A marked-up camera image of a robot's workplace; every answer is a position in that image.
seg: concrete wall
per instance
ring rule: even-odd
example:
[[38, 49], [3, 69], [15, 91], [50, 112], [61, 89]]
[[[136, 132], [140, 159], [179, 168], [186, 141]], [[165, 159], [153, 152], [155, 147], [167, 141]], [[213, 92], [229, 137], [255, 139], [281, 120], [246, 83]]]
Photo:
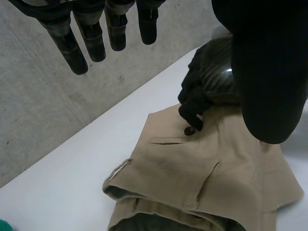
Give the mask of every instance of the concrete wall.
[[72, 19], [89, 65], [87, 74], [76, 76], [46, 30], [8, 1], [1, 1], [0, 187], [206, 43], [218, 26], [210, 0], [167, 0], [159, 10], [158, 39], [146, 46], [140, 38], [136, 7], [130, 9], [127, 48], [122, 52], [111, 50], [103, 15], [107, 58], [101, 63], [91, 62]]

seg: beige trousers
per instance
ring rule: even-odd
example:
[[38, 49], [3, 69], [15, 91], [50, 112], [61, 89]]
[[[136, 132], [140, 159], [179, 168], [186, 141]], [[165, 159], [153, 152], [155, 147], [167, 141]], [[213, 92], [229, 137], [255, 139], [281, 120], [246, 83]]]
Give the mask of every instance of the beige trousers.
[[185, 136], [178, 107], [148, 116], [130, 159], [104, 182], [118, 201], [109, 227], [156, 214], [204, 231], [230, 221], [275, 230], [277, 208], [303, 195], [279, 146], [255, 139], [236, 107], [208, 110], [203, 130]]

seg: white surface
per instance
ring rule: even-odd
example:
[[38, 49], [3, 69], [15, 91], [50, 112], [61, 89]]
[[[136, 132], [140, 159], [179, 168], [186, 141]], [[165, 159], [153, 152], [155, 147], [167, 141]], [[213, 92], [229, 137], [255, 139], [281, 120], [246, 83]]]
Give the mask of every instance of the white surface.
[[[105, 231], [115, 203], [103, 180], [130, 156], [147, 115], [176, 104], [194, 51], [156, 76], [0, 189], [0, 218], [17, 231]], [[308, 109], [282, 145], [308, 192]], [[278, 231], [303, 231], [308, 200], [280, 211]]]

